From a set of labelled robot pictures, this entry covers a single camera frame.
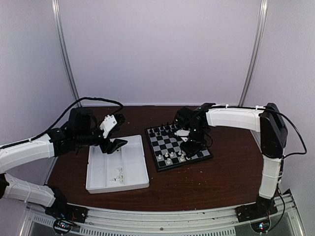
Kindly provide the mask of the white plastic compartment tray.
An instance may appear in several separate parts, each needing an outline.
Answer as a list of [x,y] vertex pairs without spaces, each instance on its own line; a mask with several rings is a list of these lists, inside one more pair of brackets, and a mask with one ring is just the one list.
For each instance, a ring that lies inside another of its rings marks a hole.
[[90,194],[128,191],[150,186],[142,136],[122,137],[127,144],[112,154],[90,147],[86,190]]

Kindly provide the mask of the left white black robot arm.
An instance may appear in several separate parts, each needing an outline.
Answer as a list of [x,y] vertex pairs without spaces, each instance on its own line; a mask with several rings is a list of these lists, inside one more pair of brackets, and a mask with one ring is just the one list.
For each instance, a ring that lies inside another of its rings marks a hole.
[[59,188],[36,185],[8,174],[8,170],[39,159],[60,157],[78,152],[84,147],[100,147],[101,152],[112,154],[127,144],[126,140],[110,140],[125,121],[122,114],[107,115],[97,121],[89,108],[71,109],[68,121],[60,128],[49,128],[38,137],[0,148],[0,197],[38,204],[49,214],[67,218],[71,208]]

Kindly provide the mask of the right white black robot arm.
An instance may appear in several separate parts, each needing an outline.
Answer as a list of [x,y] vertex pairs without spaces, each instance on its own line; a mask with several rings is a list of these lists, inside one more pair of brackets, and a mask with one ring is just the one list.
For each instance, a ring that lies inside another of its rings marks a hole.
[[183,141],[181,149],[188,157],[205,146],[205,129],[224,126],[249,130],[259,135],[258,144],[263,158],[262,179],[258,196],[252,206],[257,217],[264,216],[273,205],[274,196],[282,178],[284,149],[288,129],[276,104],[238,107],[204,103],[192,110],[186,106],[174,117],[179,129],[175,135]]

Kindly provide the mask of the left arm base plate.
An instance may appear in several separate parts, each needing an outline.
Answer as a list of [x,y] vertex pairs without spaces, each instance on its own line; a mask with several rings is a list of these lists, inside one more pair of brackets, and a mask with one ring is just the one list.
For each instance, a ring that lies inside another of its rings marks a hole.
[[63,210],[57,210],[52,207],[44,207],[44,209],[47,215],[70,223],[85,223],[88,214],[86,207],[75,205],[67,205]]

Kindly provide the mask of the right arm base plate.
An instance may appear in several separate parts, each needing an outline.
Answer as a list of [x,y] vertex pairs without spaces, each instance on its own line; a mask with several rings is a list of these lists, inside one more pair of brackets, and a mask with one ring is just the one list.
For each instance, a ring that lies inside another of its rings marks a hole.
[[267,217],[268,214],[275,214],[278,212],[276,206],[269,209],[264,207],[259,208],[256,203],[249,205],[241,205],[235,208],[238,222],[251,221],[258,218]]

